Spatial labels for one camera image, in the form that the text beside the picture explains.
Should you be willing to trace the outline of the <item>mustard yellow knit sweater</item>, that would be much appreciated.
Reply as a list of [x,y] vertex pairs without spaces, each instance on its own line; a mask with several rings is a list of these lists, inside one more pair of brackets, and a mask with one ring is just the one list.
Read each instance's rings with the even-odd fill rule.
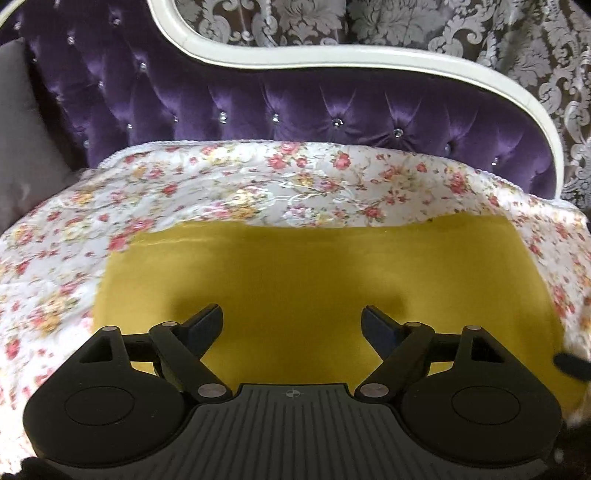
[[360,228],[187,222],[112,246],[94,324],[142,333],[217,304],[224,325],[204,363],[229,387],[356,387],[380,363],[361,331],[374,305],[439,333],[484,327],[571,412],[586,386],[554,365],[560,296],[532,256],[500,216]]

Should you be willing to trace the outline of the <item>floral bedspread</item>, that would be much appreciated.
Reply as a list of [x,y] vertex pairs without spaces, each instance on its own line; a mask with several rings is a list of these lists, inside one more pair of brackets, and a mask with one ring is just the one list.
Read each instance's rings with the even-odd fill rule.
[[447,214],[499,215],[530,249],[564,326],[590,356],[584,214],[443,157],[361,146],[153,142],[124,149],[1,236],[1,467],[32,455],[29,396],[91,332],[108,256],[185,221],[266,227],[394,227]]

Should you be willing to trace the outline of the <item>grey square cushion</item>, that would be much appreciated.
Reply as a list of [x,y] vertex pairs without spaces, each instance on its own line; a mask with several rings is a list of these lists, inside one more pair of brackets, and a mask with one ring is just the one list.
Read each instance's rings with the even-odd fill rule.
[[22,39],[1,46],[1,230],[77,182],[83,159]]

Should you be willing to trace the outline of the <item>purple tufted chaise lounge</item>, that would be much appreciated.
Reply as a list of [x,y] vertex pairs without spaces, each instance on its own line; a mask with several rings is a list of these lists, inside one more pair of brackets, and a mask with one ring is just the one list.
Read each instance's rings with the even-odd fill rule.
[[563,155],[543,107],[468,61],[397,48],[281,50],[242,68],[193,59],[143,1],[24,1],[1,17],[24,43],[44,120],[75,166],[155,141],[274,140],[366,145],[447,157],[555,198]]

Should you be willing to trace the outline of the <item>damask patterned curtain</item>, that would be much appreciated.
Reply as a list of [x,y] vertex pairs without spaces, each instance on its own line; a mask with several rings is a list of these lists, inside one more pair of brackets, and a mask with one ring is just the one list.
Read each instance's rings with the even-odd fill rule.
[[249,47],[366,44],[461,57],[515,80],[551,116],[566,200],[590,206],[590,4],[561,0],[176,2],[202,37]]

